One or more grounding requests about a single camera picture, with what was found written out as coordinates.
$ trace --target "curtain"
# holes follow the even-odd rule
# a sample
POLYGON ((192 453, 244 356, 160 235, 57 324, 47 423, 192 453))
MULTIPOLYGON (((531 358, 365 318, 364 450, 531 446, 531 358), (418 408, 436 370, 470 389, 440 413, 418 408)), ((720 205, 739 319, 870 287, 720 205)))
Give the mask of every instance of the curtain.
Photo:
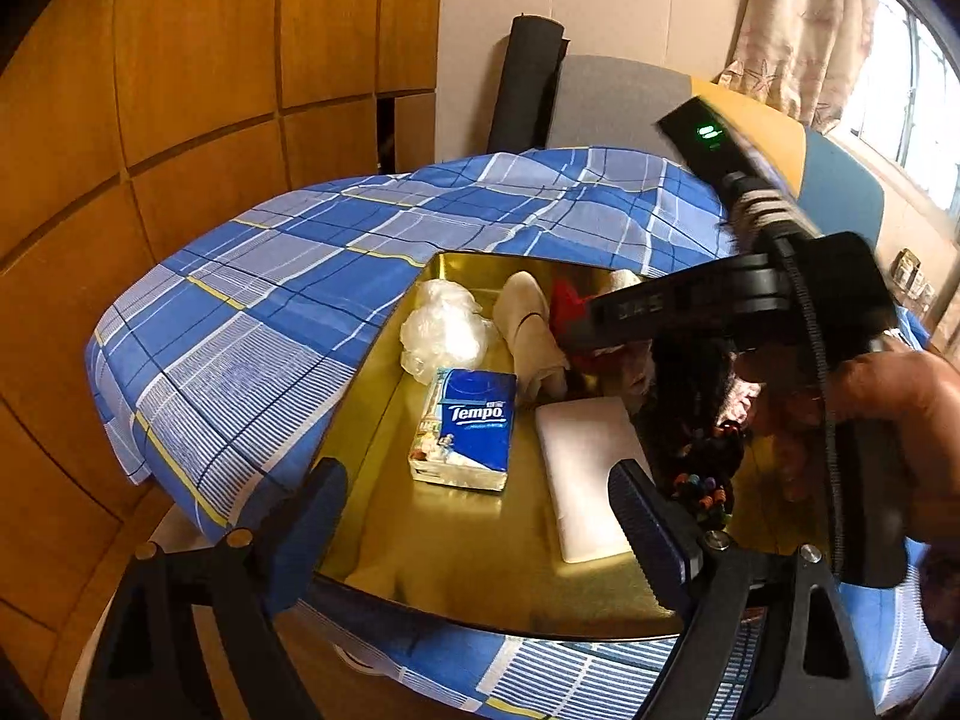
POLYGON ((747 0, 718 80, 827 132, 870 53, 877 0, 747 0))

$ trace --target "black cable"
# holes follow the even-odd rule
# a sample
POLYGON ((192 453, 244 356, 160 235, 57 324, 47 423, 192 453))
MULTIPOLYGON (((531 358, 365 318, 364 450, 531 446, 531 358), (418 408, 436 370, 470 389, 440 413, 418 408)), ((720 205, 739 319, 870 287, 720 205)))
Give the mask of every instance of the black cable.
POLYGON ((793 288, 794 295, 797 297, 800 313, 803 314, 803 324, 806 326, 806 334, 810 341, 810 348, 813 350, 817 385, 820 388, 823 405, 824 443, 826 444, 827 478, 830 488, 830 495, 827 498, 830 523, 832 524, 830 567, 832 567, 834 576, 838 577, 843 573, 845 557, 843 494, 840 487, 840 466, 837 461, 836 420, 829 403, 827 403, 827 372, 829 371, 827 367, 827 348, 824 345, 823 334, 820 332, 820 324, 817 322, 813 300, 806 288, 803 274, 800 273, 800 269, 794 261, 793 247, 791 247, 787 238, 774 238, 773 244, 776 254, 779 255, 781 264, 784 266, 787 278, 790 279, 790 286, 793 288))

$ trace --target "white wall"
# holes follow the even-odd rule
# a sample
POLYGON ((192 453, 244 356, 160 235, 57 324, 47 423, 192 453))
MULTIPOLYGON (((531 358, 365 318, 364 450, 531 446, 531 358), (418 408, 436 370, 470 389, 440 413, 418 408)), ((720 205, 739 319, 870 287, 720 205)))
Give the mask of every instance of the white wall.
POLYGON ((440 0, 437 158, 482 153, 512 19, 558 20, 569 52, 619 56, 713 79, 746 0, 440 0))
POLYGON ((939 293, 958 258, 952 242, 953 222, 905 173, 860 138, 840 127, 829 138, 870 170, 883 187, 883 220, 877 238, 880 266, 889 272, 896 255, 909 248, 920 258, 923 274, 939 293))

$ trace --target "green led light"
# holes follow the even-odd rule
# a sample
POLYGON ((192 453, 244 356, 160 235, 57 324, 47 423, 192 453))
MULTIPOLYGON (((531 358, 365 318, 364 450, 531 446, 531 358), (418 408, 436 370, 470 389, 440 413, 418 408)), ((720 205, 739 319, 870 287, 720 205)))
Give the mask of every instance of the green led light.
POLYGON ((707 124, 704 127, 699 127, 697 129, 697 134, 704 140, 709 141, 711 138, 716 138, 718 135, 721 135, 721 131, 713 126, 713 124, 707 124))

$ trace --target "metal screw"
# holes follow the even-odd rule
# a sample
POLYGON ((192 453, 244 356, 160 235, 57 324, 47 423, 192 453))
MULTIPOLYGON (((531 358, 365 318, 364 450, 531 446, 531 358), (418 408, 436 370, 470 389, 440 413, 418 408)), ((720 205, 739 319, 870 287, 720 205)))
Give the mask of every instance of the metal screw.
POLYGON ((235 531, 227 533, 227 546, 232 546, 233 549, 248 547, 252 541, 253 532, 248 531, 247 528, 237 528, 235 531))
POLYGON ((138 544, 136 549, 133 550, 133 557, 136 557, 138 560, 150 560, 157 553, 157 545, 152 541, 144 541, 142 544, 138 544))
POLYGON ((804 544, 800 547, 800 556, 807 562, 820 562, 824 557, 824 553, 813 546, 813 544, 804 544))
POLYGON ((704 541, 710 549, 723 552, 730 546, 730 537, 723 531, 707 531, 704 533, 704 541))

